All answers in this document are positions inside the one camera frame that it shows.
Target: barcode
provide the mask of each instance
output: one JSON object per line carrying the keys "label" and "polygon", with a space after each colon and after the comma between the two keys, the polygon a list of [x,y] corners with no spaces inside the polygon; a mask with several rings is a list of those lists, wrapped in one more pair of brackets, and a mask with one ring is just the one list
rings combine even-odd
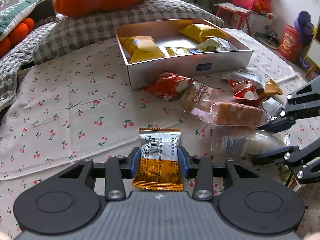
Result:
{"label": "barcode", "polygon": [[248,139],[240,137],[224,137],[222,139],[221,151],[230,155],[243,157],[247,151]]}
{"label": "barcode", "polygon": [[150,143],[150,153],[158,153],[159,152],[159,143],[160,139],[158,138],[151,138],[151,143]]}

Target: child's plastic chair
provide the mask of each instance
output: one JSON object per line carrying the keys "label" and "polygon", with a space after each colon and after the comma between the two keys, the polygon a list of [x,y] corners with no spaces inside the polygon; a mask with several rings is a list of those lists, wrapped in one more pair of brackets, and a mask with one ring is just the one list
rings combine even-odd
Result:
{"label": "child's plastic chair", "polygon": [[[251,36],[248,16],[250,15],[251,10],[253,9],[254,0],[232,0],[232,4],[234,6],[232,6],[231,8],[230,8],[230,6],[227,6],[227,5],[224,6],[223,4],[219,4],[218,5],[219,10],[217,12],[217,16],[221,13],[222,10],[232,12],[233,14],[240,15],[240,19],[238,21],[236,29],[240,29],[241,25],[243,23],[243,20],[245,20],[245,22],[247,23],[247,26],[248,26],[248,34]],[[239,10],[241,10],[241,8],[247,9],[248,12],[244,13],[242,11],[239,11]],[[230,20],[229,16],[227,17],[227,21],[231,25],[231,20]]]}

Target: pillow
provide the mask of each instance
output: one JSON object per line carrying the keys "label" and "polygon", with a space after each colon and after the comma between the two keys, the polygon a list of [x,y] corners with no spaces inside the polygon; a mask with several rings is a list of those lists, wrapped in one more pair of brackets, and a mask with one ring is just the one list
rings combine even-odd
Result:
{"label": "pillow", "polygon": [[99,12],[81,18],[66,17],[50,31],[33,51],[33,61],[40,64],[98,41],[115,37],[121,25],[168,19],[205,19],[219,27],[223,20],[180,0],[147,0],[124,10]]}
{"label": "pillow", "polygon": [[54,1],[55,0],[42,0],[36,5],[28,17],[37,22],[55,16],[57,13],[53,8]]}
{"label": "pillow", "polygon": [[0,41],[36,7],[39,0],[25,0],[0,11]]}

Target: chair backrest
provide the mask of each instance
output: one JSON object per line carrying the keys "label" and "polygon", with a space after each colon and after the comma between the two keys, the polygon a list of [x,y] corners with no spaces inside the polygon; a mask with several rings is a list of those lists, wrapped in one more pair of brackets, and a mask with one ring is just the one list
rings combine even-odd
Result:
{"label": "chair backrest", "polygon": [[232,4],[236,6],[241,6],[247,10],[252,10],[254,0],[232,0]]}

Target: bed sheet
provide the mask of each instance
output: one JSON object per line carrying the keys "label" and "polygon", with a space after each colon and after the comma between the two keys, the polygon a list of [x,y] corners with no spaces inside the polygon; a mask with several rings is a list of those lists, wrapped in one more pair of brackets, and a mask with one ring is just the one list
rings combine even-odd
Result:
{"label": "bed sheet", "polygon": [[[273,78],[286,95],[305,81],[285,62],[239,30],[227,29],[254,50],[248,69],[267,81]],[[233,92],[220,73],[197,77],[215,89],[217,98],[228,100]],[[297,121],[288,134],[291,145],[305,147],[320,134],[320,118]],[[63,57],[33,66],[22,82],[17,100],[0,127],[0,231],[10,238],[20,233],[12,205],[24,190],[91,157],[105,162],[115,155],[128,155],[139,145],[139,127],[179,128],[181,143],[191,155],[210,155],[212,131],[176,102],[164,102],[143,90],[131,90],[115,39],[101,41]],[[280,181],[275,165],[259,168]],[[134,188],[124,180],[127,193]],[[184,180],[191,192],[194,179]],[[95,191],[103,194],[103,181]],[[214,193],[223,191],[214,180]],[[318,206],[310,207],[299,234],[320,230]]]}

